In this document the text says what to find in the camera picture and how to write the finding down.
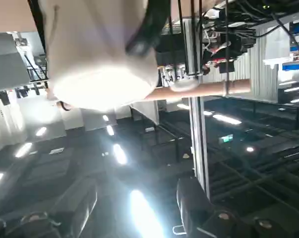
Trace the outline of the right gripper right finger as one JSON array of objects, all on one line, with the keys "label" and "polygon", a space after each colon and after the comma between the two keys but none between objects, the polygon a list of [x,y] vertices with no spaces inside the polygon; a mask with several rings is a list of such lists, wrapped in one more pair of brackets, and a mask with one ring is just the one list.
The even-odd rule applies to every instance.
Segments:
[{"label": "right gripper right finger", "polygon": [[187,238],[288,238],[278,223],[255,217],[243,221],[229,209],[210,202],[196,178],[181,178],[177,183],[177,204]]}]

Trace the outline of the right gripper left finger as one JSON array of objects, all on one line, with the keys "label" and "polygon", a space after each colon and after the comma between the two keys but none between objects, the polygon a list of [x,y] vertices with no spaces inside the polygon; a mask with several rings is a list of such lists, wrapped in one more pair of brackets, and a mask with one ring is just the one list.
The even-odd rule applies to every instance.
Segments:
[{"label": "right gripper left finger", "polygon": [[97,199],[94,178],[77,180],[54,200],[0,216],[0,238],[78,238]]}]

